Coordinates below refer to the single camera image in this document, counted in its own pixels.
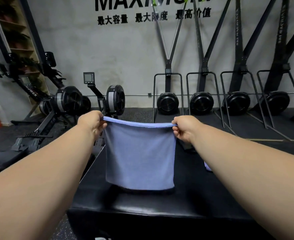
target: hand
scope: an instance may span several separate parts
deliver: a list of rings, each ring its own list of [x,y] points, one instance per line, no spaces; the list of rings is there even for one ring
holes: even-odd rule
[[[190,115],[175,117],[172,123],[178,125],[178,127],[173,127],[173,133],[175,136],[178,139],[189,143],[193,143],[195,132],[197,131],[197,128],[202,125],[199,120]]]
[[[99,134],[107,126],[106,121],[101,120],[102,118],[103,114],[100,111],[90,111],[89,113],[86,113],[79,117],[77,125],[91,130],[94,134],[94,137],[98,138]]]

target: left arm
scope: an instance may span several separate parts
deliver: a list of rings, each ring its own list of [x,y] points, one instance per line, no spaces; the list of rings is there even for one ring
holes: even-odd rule
[[[92,111],[62,136],[0,173],[0,239],[48,238],[70,206],[102,114]]]

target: right arm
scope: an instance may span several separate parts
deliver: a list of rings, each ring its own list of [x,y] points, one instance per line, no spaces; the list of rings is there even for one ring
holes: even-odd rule
[[[294,155],[175,117],[177,138],[198,154],[238,203],[278,239],[294,239]]]

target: white wall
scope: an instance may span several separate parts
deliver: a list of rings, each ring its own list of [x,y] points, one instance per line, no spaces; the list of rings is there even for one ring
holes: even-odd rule
[[[115,10],[106,9],[95,11],[95,0],[28,0],[35,19],[42,43],[46,51],[52,51],[57,61],[57,69],[68,79],[67,85],[75,85],[84,95],[92,95],[90,89],[83,84],[82,73],[94,71],[96,85],[101,92],[105,92],[109,85],[120,84],[127,95],[147,94],[152,92],[153,77],[156,73],[164,72],[165,64],[162,58],[160,45],[157,40],[155,22],[135,22],[135,14],[153,12],[152,7],[145,7],[145,0],[141,0],[144,7],[139,8],[135,3],[133,8],[125,9],[119,5]],[[244,46],[248,42],[269,0],[241,0],[242,28]],[[282,0],[277,0],[269,18],[263,28],[259,39],[248,59],[248,68],[253,73],[260,69],[269,69],[273,59],[275,39],[280,15]],[[288,40],[294,33],[294,0],[290,0]],[[201,10],[210,7],[211,17],[200,18],[201,35],[204,50],[207,50],[217,22],[220,18],[226,0],[211,0],[199,3]],[[169,50],[173,40],[177,19],[177,9],[182,4],[170,1],[165,5],[164,0],[158,12],[168,11],[168,20],[161,21],[166,46]],[[187,9],[193,8],[190,0]],[[221,28],[215,48],[209,61],[209,69],[219,75],[222,71],[233,69],[234,64],[234,23],[235,0],[231,1],[225,21]],[[127,14],[128,24],[108,24],[100,26],[98,16],[104,18],[113,15]],[[194,19],[185,19],[173,58],[173,72],[180,72],[184,80],[184,93],[186,93],[185,76],[188,72],[198,71],[198,54]],[[292,74],[294,76],[294,53],[290,59]],[[225,77],[228,90],[230,77]],[[196,76],[190,81],[190,91],[196,90]],[[164,92],[164,79],[157,80],[156,93]],[[244,78],[243,91],[253,92],[249,78]],[[280,90],[293,91],[288,77],[284,76]],[[180,93],[179,79],[173,76],[172,91]],[[216,93],[212,77],[208,77],[206,91]],[[96,98],[91,97],[93,105]],[[126,97],[127,107],[151,107],[152,99],[147,96]],[[294,107],[292,96],[291,107]]]
[[[5,64],[0,51],[0,63]],[[2,123],[9,123],[11,120],[24,119],[31,105],[27,94],[12,83],[12,80],[4,76],[0,78],[0,120]]]

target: person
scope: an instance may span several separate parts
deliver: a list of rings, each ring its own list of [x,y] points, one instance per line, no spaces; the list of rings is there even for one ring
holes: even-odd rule
[[[0,239],[46,239],[70,206],[95,139],[99,111],[0,173]],[[202,124],[173,120],[239,204],[274,237],[294,239],[294,155]]]

